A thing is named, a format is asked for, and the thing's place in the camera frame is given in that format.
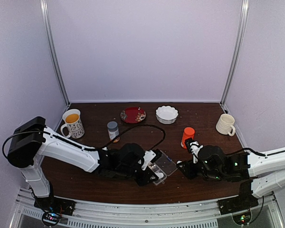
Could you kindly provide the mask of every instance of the white bowl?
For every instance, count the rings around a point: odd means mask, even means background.
[[[156,109],[156,118],[163,124],[172,124],[176,121],[179,112],[171,106],[162,106]]]

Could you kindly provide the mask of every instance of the gray lid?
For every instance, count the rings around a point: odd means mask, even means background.
[[[109,122],[107,127],[108,127],[108,130],[111,132],[118,130],[118,125],[117,125],[117,122],[115,122],[115,121]]]

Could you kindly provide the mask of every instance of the white backdrop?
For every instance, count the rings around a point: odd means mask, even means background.
[[[227,106],[248,147],[285,146],[285,0],[249,3]],[[275,192],[285,220],[285,188]]]
[[[4,140],[38,115],[55,127],[65,108],[40,1],[0,1],[0,228],[8,227],[20,186],[27,185],[20,170],[3,157]]]
[[[49,0],[71,102],[221,99],[240,0]]]

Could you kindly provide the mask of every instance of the mug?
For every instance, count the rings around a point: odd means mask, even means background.
[[[65,124],[61,126],[60,131],[64,137],[78,139],[85,134],[84,127],[80,120],[80,111],[78,109],[70,109],[66,111],[62,115],[62,119],[64,120]],[[63,133],[63,129],[65,127],[68,129],[68,135]]]
[[[229,114],[222,114],[215,128],[221,134],[233,136],[236,133],[236,128],[233,126],[234,122],[235,120],[233,116]]]

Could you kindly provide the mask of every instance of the orange cup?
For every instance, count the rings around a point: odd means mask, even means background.
[[[182,148],[186,149],[186,144],[185,144],[185,140],[188,138],[192,138],[194,139],[194,135],[195,135],[195,130],[192,127],[186,127],[184,130],[184,134],[182,135],[182,139],[181,139],[181,146]]]

